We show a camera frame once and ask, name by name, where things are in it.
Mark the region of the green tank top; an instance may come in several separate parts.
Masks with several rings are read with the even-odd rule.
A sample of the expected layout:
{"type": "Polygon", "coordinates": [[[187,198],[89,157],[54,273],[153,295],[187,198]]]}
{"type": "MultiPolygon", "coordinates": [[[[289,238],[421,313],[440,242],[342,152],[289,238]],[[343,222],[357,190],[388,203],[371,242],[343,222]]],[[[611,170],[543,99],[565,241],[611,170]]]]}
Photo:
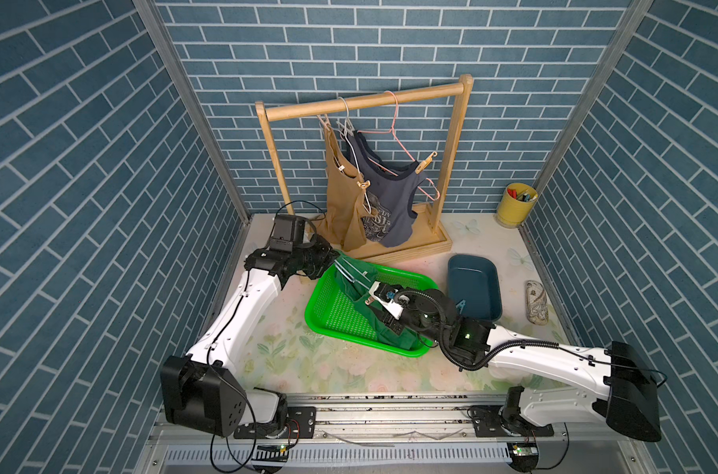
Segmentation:
{"type": "MultiPolygon", "coordinates": [[[[382,308],[378,302],[372,300],[370,303],[367,301],[370,299],[370,294],[361,297],[358,300],[352,300],[345,295],[352,303],[354,309],[365,318],[369,323],[372,330],[375,332],[376,339],[382,343],[382,308]]],[[[387,346],[395,347],[402,350],[409,350],[416,344],[385,344],[387,346]]]]}

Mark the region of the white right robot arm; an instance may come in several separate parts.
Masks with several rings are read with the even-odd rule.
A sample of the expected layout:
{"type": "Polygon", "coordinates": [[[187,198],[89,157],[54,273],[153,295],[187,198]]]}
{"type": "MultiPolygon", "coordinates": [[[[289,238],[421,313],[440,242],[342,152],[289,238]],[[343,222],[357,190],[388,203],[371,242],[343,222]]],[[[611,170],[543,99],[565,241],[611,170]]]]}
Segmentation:
{"type": "Polygon", "coordinates": [[[659,442],[657,391],[665,374],[645,364],[637,350],[613,341],[607,348],[539,340],[485,320],[461,316],[440,290],[414,290],[376,282],[374,312],[392,330],[408,329],[438,345],[460,371],[498,369],[538,375],[560,389],[508,390],[500,417],[523,435],[555,423],[605,423],[614,432],[659,442]]]}

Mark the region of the light blue wire hanger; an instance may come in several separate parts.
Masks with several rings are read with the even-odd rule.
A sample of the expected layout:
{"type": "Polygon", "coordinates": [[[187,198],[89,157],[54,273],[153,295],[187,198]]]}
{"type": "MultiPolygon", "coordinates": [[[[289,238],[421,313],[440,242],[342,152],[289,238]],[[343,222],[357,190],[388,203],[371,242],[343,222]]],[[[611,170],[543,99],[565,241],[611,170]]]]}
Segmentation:
{"type": "Polygon", "coordinates": [[[378,274],[373,264],[350,258],[345,254],[341,254],[336,259],[334,268],[339,290],[352,300],[366,296],[378,274]]]}

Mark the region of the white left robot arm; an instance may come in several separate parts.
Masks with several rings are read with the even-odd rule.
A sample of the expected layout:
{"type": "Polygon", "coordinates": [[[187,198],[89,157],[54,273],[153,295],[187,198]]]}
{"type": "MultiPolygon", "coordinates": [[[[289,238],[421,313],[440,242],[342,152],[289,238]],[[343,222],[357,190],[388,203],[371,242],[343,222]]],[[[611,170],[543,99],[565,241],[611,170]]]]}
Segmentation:
{"type": "Polygon", "coordinates": [[[338,252],[315,234],[307,244],[271,239],[244,261],[234,295],[214,323],[183,357],[169,357],[160,371],[166,420],[227,438],[245,426],[258,436],[285,429],[287,396],[266,389],[245,390],[236,379],[244,346],[265,310],[296,274],[317,280],[338,252]]]}

